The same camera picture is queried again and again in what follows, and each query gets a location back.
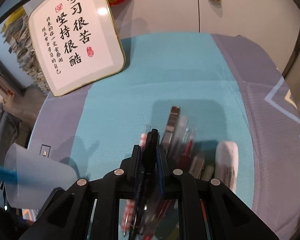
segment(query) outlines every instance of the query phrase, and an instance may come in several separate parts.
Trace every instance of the blue cloth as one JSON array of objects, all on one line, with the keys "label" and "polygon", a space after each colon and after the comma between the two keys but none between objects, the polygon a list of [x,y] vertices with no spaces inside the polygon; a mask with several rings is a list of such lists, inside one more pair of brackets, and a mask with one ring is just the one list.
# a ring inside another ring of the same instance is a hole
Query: blue cloth
[{"label": "blue cloth", "polygon": [[131,155],[146,124],[162,136],[171,106],[180,106],[207,158],[220,141],[238,144],[237,195],[251,208],[254,163],[248,119],[237,82],[211,35],[158,33],[122,44],[126,67],[89,90],[70,164],[82,177],[103,177]]}]

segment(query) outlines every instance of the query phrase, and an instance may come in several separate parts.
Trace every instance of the red pen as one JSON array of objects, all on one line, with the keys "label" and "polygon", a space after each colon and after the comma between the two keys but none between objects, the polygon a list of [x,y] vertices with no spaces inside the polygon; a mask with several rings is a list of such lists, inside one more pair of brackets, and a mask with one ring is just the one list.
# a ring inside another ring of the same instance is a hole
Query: red pen
[{"label": "red pen", "polygon": [[[139,146],[141,148],[141,152],[143,152],[143,150],[145,148],[147,134],[148,134],[149,129],[150,129],[150,127],[147,125],[145,132],[143,134],[141,134],[141,138],[139,141]],[[123,236],[126,236],[126,233],[128,233],[130,230],[133,209],[134,209],[134,200],[128,199],[125,209],[124,209],[122,221],[121,221],[121,229],[123,231]]]},{"label": "red pen", "polygon": [[[188,142],[186,144],[186,148],[181,153],[181,157],[180,157],[180,160],[178,163],[178,168],[183,171],[188,171],[189,167],[190,167],[191,150],[192,150],[192,146],[193,146],[194,136],[195,136],[195,132],[193,130],[190,131],[188,138],[187,138]],[[155,234],[156,228],[159,225],[159,222],[164,217],[164,215],[167,212],[171,203],[172,203],[172,200],[162,200],[161,203],[159,203],[157,212],[156,212],[156,218],[148,226],[142,240],[151,240],[152,239],[152,237]]]}]

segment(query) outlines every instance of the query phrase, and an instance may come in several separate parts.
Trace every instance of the floor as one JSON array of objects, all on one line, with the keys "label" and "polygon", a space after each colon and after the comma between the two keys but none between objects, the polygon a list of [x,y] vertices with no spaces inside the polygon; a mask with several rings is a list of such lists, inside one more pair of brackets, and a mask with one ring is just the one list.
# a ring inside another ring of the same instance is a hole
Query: floor
[{"label": "floor", "polygon": [[24,97],[14,95],[13,99],[4,104],[5,111],[20,118],[33,128],[46,96],[37,86],[27,88]]}]

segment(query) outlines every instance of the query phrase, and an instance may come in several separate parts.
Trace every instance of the pen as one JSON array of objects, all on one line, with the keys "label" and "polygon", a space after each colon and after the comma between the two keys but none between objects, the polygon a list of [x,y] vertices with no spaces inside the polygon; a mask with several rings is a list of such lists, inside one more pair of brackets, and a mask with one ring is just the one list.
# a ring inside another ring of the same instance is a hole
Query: pen
[{"label": "pen", "polygon": [[[147,125],[146,128],[145,128],[144,133],[141,134],[141,138],[140,138],[140,141],[139,141],[139,146],[141,148],[141,153],[143,153],[143,150],[145,148],[146,138],[147,138],[148,132],[149,132],[149,126]],[[131,220],[132,220],[132,216],[133,216],[133,210],[134,210],[134,200],[128,199],[127,203],[126,203],[126,206],[124,208],[124,213],[123,213],[123,217],[122,217],[122,221],[121,221],[121,229],[123,231],[123,237],[125,237],[126,234],[130,230]]]},{"label": "pen", "polygon": [[0,181],[4,180],[6,183],[18,184],[18,175],[16,171],[9,171],[0,166]]},{"label": "pen", "polygon": [[208,163],[203,169],[201,178],[202,180],[209,181],[214,173],[214,163]]},{"label": "pen", "polygon": [[[193,146],[194,136],[195,136],[195,132],[193,130],[191,130],[189,132],[189,134],[187,134],[186,148],[181,153],[181,157],[178,162],[178,168],[183,171],[189,170],[190,160],[191,160],[191,150],[192,150],[192,146]],[[171,203],[172,203],[172,200],[161,200],[160,201],[160,203],[158,204],[155,216],[152,218],[152,220],[150,221],[150,224],[147,226],[142,240],[151,240],[151,238],[155,234],[157,226],[159,225],[161,219],[164,217],[164,215],[167,212]]]},{"label": "pen", "polygon": [[178,124],[179,115],[180,115],[180,107],[173,106],[170,110],[167,126],[165,128],[164,134],[162,136],[162,141],[161,141],[166,156],[168,155],[171,142],[174,136],[174,132]]},{"label": "pen", "polygon": [[182,141],[187,131],[187,125],[188,118],[184,115],[180,116],[168,153],[168,157],[175,161],[179,160],[180,153],[182,152]]},{"label": "pen", "polygon": [[158,139],[159,134],[156,129],[152,129],[151,132],[147,134],[146,145],[141,159],[140,182],[135,194],[135,205],[129,232],[129,240],[134,240],[137,236],[146,200],[154,189],[152,174],[156,164],[156,147],[158,145]]},{"label": "pen", "polygon": [[[189,169],[189,174],[191,174],[195,179],[198,179],[201,175],[201,171],[202,171],[202,168],[204,166],[204,158],[203,158],[203,155],[204,153],[199,153],[198,155],[196,155],[194,158],[193,158],[193,161],[191,163],[191,166],[190,166],[190,169]],[[205,213],[205,209],[204,209],[204,205],[203,205],[203,202],[202,200],[200,200],[201,202],[201,209],[202,209],[202,215],[203,215],[203,219],[204,219],[204,222],[206,224],[206,227],[207,227],[207,216],[206,216],[206,213]],[[176,240],[179,236],[178,234],[178,230],[179,229],[179,223],[176,224],[176,227],[174,228],[174,230],[172,231],[172,233],[168,236],[167,240]]]}]

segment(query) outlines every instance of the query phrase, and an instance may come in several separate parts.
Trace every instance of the blue pen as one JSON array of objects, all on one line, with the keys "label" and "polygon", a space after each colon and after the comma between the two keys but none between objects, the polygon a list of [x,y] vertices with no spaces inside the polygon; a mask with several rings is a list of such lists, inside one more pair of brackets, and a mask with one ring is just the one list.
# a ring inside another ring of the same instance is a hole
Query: blue pen
[{"label": "blue pen", "polygon": [[16,171],[9,171],[0,166],[0,181],[18,184],[18,175]]}]

